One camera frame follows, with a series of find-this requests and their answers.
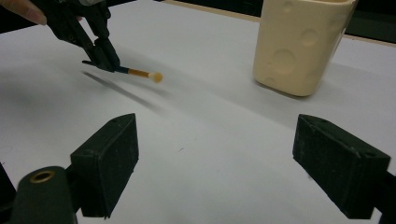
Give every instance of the human hand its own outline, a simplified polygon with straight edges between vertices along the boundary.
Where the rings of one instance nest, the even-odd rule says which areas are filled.
[[[30,0],[0,0],[0,6],[36,24],[47,24],[44,13]]]

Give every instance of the robotic arm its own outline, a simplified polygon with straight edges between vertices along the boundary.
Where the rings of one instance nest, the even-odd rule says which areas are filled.
[[[108,39],[107,20],[111,17],[106,0],[32,0],[46,15],[48,26],[63,41],[85,50],[84,63],[108,72],[123,72],[120,59]],[[98,38],[92,43],[77,17],[84,17]]]

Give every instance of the wooden edge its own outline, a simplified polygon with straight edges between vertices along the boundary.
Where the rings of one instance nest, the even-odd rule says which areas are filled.
[[[359,40],[359,41],[364,41],[364,42],[369,42],[369,43],[374,43],[374,44],[379,44],[379,45],[396,48],[396,44],[385,42],[385,41],[374,40],[374,39],[364,38],[364,37],[355,36],[355,35],[343,35],[343,37],[347,38],[347,39]]]
[[[190,3],[178,2],[175,0],[164,0],[163,2],[165,2],[166,4],[174,5],[174,6],[192,8],[192,9],[196,9],[196,10],[215,13],[215,14],[222,15],[222,16],[229,16],[229,17],[233,17],[233,18],[237,18],[237,19],[242,19],[242,20],[246,20],[246,21],[255,21],[255,22],[260,21],[259,17],[244,15],[244,14],[230,12],[230,11],[221,10],[221,9],[212,8],[212,7],[202,7],[202,6],[198,6],[198,5],[194,5],[194,4],[190,4]],[[365,41],[365,42],[369,42],[369,43],[375,43],[375,44],[379,44],[379,45],[385,45],[385,46],[396,48],[396,44],[389,43],[389,42],[373,40],[373,39],[354,36],[354,35],[343,35],[343,37],[348,38],[348,39]]]
[[[246,21],[259,21],[260,20],[259,17],[244,15],[244,14],[221,10],[221,9],[217,9],[217,8],[213,8],[213,7],[202,7],[202,6],[198,6],[198,5],[194,5],[194,4],[190,4],[190,3],[178,2],[178,1],[174,1],[174,0],[164,0],[163,2],[165,2],[167,4],[174,5],[174,6],[188,7],[188,8],[192,8],[192,9],[196,9],[196,10],[211,12],[211,13],[215,13],[218,15],[233,17],[233,18],[242,19],[242,20],[246,20]]]

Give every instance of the brush bristles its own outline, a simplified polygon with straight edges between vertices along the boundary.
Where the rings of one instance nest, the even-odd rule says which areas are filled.
[[[159,83],[163,80],[163,74],[155,72],[148,74],[148,78],[151,79],[155,83]]]

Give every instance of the cup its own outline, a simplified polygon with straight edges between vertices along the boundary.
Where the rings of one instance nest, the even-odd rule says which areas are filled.
[[[253,74],[292,95],[315,92],[357,0],[264,0]]]

